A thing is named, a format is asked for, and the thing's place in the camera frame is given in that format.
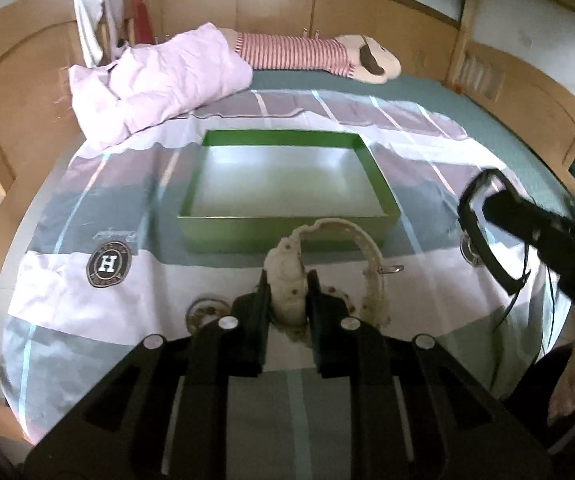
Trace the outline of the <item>wooden wall cabinets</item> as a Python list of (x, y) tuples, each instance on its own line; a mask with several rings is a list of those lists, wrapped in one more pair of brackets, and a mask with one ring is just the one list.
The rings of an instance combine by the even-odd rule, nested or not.
[(411, 0), (146, 0), (159, 40), (210, 22), (263, 34), (375, 39), (407, 75), (443, 81), (458, 24)]

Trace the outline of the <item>wooden bed footboard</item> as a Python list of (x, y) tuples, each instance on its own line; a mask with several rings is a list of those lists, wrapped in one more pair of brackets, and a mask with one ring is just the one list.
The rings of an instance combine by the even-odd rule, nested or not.
[(575, 96), (536, 67), (475, 41), (446, 84), (515, 133), (575, 195)]

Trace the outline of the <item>red cloth on chair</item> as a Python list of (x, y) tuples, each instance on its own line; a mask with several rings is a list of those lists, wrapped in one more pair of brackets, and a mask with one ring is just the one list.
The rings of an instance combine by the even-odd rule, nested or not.
[(154, 35), (146, 4), (143, 0), (130, 0), (130, 4), (128, 34), (131, 44), (134, 46), (137, 44), (154, 44)]

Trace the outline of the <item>striped plush doll pillow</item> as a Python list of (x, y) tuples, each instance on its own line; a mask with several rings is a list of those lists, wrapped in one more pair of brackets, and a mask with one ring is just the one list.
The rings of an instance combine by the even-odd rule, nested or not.
[(220, 32), (253, 70), (321, 70), (365, 84), (386, 84), (402, 73), (399, 59), (368, 36), (306, 38), (229, 28)]

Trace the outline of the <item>green bed mattress cover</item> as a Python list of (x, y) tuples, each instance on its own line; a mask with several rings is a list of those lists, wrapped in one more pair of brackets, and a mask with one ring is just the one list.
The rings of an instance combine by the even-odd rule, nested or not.
[(332, 90), (388, 101), (409, 101), (443, 114), (492, 151), (519, 177), (539, 206), (568, 214), (571, 196), (536, 154), (508, 128), (466, 96), (444, 88), (438, 81), (402, 75), (387, 84), (363, 84), (326, 72), (260, 70), (253, 76), (254, 90)]

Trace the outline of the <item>green cardboard box tray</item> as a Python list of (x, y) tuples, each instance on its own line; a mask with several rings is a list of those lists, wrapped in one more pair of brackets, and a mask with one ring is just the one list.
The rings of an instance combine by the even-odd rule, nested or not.
[(258, 254), (303, 224), (341, 218), (378, 245), (400, 210), (369, 145), (353, 132), (210, 130), (178, 219), (204, 254)]

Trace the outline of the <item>pink crumpled quilt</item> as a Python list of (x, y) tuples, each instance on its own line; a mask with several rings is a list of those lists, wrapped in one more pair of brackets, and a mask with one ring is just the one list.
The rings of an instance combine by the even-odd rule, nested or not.
[(109, 65), (68, 69), (72, 109), (97, 150), (247, 89), (253, 69), (206, 23), (162, 44), (127, 49)]

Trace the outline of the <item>wooden bed headboard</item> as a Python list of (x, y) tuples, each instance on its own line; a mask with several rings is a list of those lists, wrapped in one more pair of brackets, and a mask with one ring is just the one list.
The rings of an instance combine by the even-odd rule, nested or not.
[(78, 136), (67, 70), (79, 62), (73, 0), (0, 9), (0, 272), (30, 203)]

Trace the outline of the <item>striped pastel bed sheet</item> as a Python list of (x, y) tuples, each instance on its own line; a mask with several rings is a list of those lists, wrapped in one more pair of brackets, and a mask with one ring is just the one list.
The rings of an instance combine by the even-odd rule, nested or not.
[(83, 146), (18, 267), (3, 332), (2, 390), (40, 440), (145, 336), (188, 333), (201, 298), (254, 288), (297, 226), (343, 217), (399, 266), (386, 333), (435, 336), (494, 396), (550, 350), (571, 304), (515, 238), (488, 228), (509, 295), (458, 221), (466, 185), (501, 170), (542, 205), (543, 167), (471, 101), (434, 87), (375, 96), (251, 90), (100, 151)]

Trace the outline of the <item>grey towel on headboard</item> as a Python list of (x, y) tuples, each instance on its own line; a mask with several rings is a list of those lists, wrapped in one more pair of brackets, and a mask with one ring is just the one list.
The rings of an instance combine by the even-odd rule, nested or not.
[(118, 60), (128, 47), (120, 38), (120, 27), (124, 23), (124, 0), (73, 0), (82, 57), (88, 68), (101, 64), (103, 49), (97, 32), (102, 18), (108, 26), (111, 62)]

